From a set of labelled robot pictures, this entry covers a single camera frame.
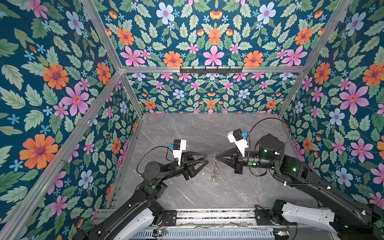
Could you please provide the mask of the silver keyring with keys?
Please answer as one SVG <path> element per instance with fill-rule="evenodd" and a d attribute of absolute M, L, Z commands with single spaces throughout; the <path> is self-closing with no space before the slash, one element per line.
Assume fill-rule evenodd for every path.
<path fill-rule="evenodd" d="M 213 161 L 214 161 L 214 165 L 211 172 L 211 178 L 213 182 L 218 182 L 220 180 L 220 173 L 219 173 L 219 161 L 216 155 L 213 155 Z"/>

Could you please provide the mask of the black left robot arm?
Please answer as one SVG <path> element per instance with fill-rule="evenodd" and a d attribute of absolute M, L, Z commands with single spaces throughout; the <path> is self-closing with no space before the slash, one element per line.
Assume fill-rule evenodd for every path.
<path fill-rule="evenodd" d="M 164 208 L 157 202 L 167 189 L 165 181 L 178 176 L 189 180 L 209 163 L 207 155 L 185 152 L 179 162 L 149 162 L 141 174 L 143 182 L 133 195 L 103 222 L 88 231 L 79 230 L 74 240 L 129 240 L 137 232 L 159 224 Z"/>

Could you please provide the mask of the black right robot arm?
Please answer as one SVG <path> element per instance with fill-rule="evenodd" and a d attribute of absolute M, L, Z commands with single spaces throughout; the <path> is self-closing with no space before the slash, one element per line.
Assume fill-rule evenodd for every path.
<path fill-rule="evenodd" d="M 243 134 L 230 132 L 228 139 L 236 146 L 215 155 L 215 160 L 228 165 L 236 174 L 243 168 L 266 169 L 272 177 L 292 188 L 296 188 L 323 204 L 322 208 L 297 206 L 283 200 L 275 200 L 269 211 L 274 224 L 297 223 L 326 230 L 340 240 L 379 240 L 381 229 L 378 222 L 382 210 L 374 204 L 363 204 L 344 194 L 321 178 L 301 160 L 285 155 L 285 143 L 267 134 L 249 150 Z"/>

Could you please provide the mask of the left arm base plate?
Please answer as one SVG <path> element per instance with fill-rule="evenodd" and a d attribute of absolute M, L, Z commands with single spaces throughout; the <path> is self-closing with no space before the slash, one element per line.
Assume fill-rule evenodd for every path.
<path fill-rule="evenodd" d="M 174 227 L 177 223 L 177 210 L 165 210 L 160 214 L 160 226 Z"/>

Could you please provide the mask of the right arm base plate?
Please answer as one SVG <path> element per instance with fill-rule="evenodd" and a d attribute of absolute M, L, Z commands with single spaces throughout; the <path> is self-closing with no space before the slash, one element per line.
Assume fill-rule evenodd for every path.
<path fill-rule="evenodd" d="M 254 213 L 258 225 L 296 226 L 296 223 L 289 222 L 283 217 L 282 208 L 282 205 L 273 205 L 270 210 L 267 210 L 259 205 L 255 205 Z"/>

